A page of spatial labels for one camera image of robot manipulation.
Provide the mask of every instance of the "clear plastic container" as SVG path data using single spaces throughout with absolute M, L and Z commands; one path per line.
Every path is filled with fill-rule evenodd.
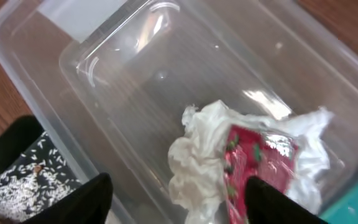
M 183 223 L 167 152 L 192 104 L 277 119 L 325 106 L 325 204 L 357 173 L 358 57 L 295 2 L 133 0 L 104 19 L 79 2 L 8 1 L 0 63 L 76 175 L 110 173 L 123 223 Z

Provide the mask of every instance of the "red printed packaging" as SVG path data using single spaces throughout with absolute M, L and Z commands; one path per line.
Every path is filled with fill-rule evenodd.
M 256 175 L 282 193 L 293 178 L 298 146 L 275 131 L 256 131 L 232 126 L 224 153 L 224 182 L 231 224 L 246 223 L 245 187 Z

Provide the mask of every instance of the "crumpled paper towel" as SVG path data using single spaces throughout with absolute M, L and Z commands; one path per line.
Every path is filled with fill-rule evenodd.
M 333 114 L 325 108 L 277 121 L 268 116 L 242 115 L 229 109 L 221 100 L 200 112 L 189 106 L 182 117 L 185 135 L 169 148 L 168 163 L 174 173 L 170 198 L 188 210 L 186 224 L 213 221 L 224 201 L 223 150 L 228 131 L 235 124 L 245 128 L 271 128 L 299 139 L 300 154 L 287 196 L 312 213 L 321 205 L 316 175 L 329 169 L 329 158 L 320 135 Z

